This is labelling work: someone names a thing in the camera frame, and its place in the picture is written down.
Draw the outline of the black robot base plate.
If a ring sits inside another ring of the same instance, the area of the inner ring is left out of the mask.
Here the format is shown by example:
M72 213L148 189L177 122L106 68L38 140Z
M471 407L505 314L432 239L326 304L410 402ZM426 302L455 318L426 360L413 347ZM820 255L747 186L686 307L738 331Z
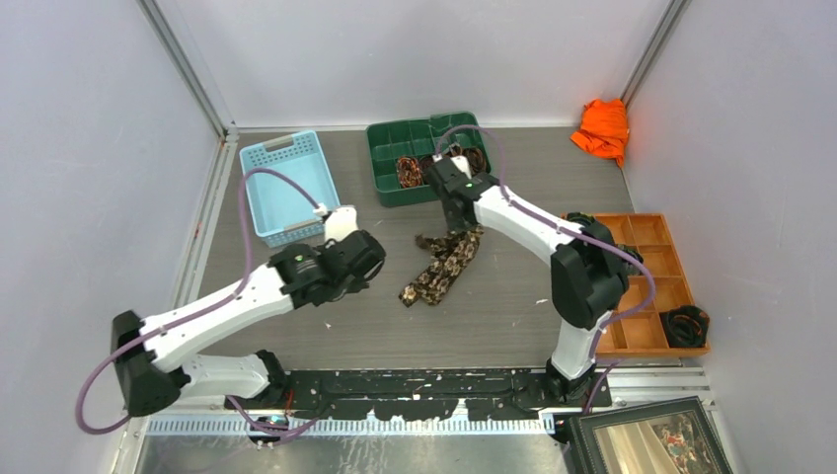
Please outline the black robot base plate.
M463 409L470 421L499 422L534 420L550 409L607 407L611 396L598 371L564 386L550 370L518 367L293 370L266 394L236 401L246 410L303 419L442 421Z

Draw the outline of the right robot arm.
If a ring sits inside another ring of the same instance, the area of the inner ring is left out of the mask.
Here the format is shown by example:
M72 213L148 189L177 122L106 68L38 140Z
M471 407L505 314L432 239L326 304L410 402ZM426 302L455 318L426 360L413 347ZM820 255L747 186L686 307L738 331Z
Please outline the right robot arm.
M548 267L551 301L562 325L546 363L546 383L555 402L574 404L595 369L601 335L630 287L627 253L603 224L549 214L495 176L472 174L463 156L436 155L423 176L439 197L450 230L499 232Z

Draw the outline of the brown floral tie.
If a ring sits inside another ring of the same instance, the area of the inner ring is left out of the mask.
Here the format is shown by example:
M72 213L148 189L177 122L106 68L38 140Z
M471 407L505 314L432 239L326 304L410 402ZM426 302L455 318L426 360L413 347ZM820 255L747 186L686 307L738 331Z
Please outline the brown floral tie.
M457 278L475 259L485 228L477 225L462 232L449 231L442 237L418 234L416 245L430 254L429 265L399 293L399 300L411 307L422 300L428 306L438 305Z

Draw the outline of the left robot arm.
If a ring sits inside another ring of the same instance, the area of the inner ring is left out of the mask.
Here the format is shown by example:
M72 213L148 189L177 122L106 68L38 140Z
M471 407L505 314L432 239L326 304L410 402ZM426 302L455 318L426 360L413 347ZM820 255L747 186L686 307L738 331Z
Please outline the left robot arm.
M290 244L246 280L186 306L146 318L132 310L118 314L111 349L128 415L145 417L180 399L206 396L278 406L288 383L273 353L230 357L203 349L266 318L358 293L385 259L383 246L365 230L318 246Z

